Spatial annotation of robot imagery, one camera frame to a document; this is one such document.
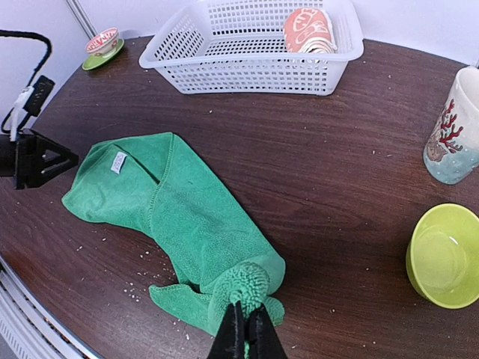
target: white label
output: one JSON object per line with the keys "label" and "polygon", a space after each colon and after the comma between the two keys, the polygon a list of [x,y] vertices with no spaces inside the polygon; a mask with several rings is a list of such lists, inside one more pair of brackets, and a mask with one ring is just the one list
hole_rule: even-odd
{"label": "white label", "polygon": [[121,166],[123,166],[123,163],[125,162],[125,158],[126,158],[126,153],[118,152],[115,157],[115,160],[113,161],[111,170],[115,172],[116,174],[120,174]]}

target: basket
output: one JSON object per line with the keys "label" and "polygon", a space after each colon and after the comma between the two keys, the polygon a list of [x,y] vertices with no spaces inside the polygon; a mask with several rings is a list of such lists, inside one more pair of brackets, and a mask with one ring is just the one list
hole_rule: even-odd
{"label": "basket", "polygon": [[[283,24],[294,10],[329,14],[335,54],[286,51]],[[176,13],[148,43],[140,66],[181,93],[331,94],[349,60],[364,51],[349,0],[201,0]]]}

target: coral design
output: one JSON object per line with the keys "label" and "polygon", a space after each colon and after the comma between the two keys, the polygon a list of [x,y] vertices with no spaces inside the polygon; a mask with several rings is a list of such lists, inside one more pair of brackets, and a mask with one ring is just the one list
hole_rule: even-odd
{"label": "coral design", "polygon": [[464,127],[456,130],[457,114],[452,115],[454,99],[446,105],[438,119],[432,135],[427,140],[426,154],[431,161],[440,162],[442,157],[449,153],[456,153],[463,149],[463,146],[456,144],[454,138],[459,137]]}

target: yellow-green bowl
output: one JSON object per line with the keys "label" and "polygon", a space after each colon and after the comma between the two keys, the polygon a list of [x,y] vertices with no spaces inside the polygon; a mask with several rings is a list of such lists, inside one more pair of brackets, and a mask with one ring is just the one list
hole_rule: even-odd
{"label": "yellow-green bowl", "polygon": [[452,203],[427,211],[407,248],[406,270],[416,292],[440,307],[474,303],[479,298],[479,218]]}

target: towel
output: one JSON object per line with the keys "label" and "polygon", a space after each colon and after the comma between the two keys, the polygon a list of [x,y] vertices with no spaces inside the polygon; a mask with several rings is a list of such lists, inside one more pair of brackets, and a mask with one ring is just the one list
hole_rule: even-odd
{"label": "towel", "polygon": [[284,308],[269,297],[284,260],[221,181],[177,135],[96,144],[63,204],[84,221],[145,233],[169,255],[178,284],[150,287],[155,304],[216,335],[226,307],[245,317],[264,303],[273,324]]}
{"label": "towel", "polygon": [[295,10],[287,18],[283,34],[288,52],[331,54],[338,49],[331,19],[321,9]]}

